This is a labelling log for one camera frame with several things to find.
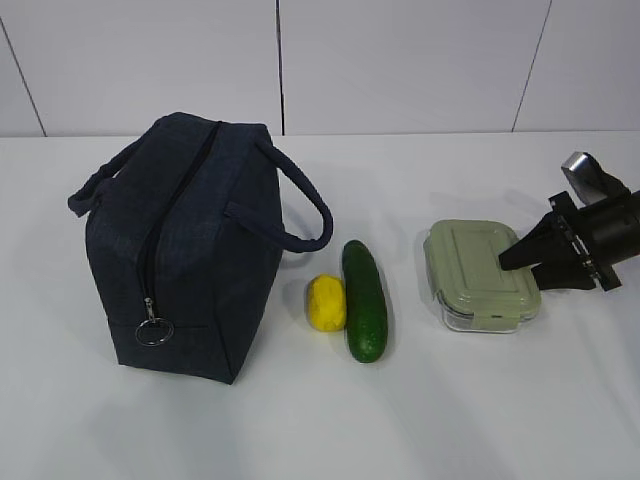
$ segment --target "lemon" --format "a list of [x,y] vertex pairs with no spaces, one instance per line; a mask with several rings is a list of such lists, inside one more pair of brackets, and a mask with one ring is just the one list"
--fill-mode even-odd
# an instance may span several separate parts
[[309,321],[316,330],[336,332],[347,320],[347,301],[342,280],[331,275],[319,275],[307,290]]

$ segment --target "food container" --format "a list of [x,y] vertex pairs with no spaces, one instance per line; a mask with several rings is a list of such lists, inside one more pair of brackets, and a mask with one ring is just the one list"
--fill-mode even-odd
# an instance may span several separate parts
[[452,330],[510,333],[540,309],[529,268],[504,271],[498,256],[518,240],[498,222],[442,220],[424,243],[431,290]]

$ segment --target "white tabletop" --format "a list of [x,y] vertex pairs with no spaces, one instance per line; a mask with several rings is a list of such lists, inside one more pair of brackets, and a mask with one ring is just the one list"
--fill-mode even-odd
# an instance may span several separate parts
[[[443,218],[525,233],[569,189],[574,150],[640,188],[640,133],[275,139],[333,210],[335,236],[285,254],[233,386],[116,364],[66,198],[130,138],[0,140],[0,478],[640,478],[640,260],[607,294],[543,293],[512,335],[447,330],[422,242]],[[320,219],[282,181],[285,223]],[[386,278],[381,361],[319,333],[303,290],[363,240]]]

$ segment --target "green cucumber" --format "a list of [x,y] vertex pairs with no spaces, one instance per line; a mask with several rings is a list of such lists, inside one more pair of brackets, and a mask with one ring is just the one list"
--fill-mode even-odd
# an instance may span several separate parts
[[387,346],[387,304],[376,262],[362,242],[351,240],[344,246],[342,272],[349,350],[359,362],[375,362]]

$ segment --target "lunch bag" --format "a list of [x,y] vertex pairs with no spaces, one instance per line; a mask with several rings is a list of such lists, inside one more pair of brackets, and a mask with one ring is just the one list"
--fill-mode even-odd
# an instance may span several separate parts
[[[278,170],[322,215],[318,239],[282,223]],[[103,165],[68,201],[90,212],[86,251],[118,362],[232,383],[283,249],[333,233],[314,186],[264,125],[174,113]]]

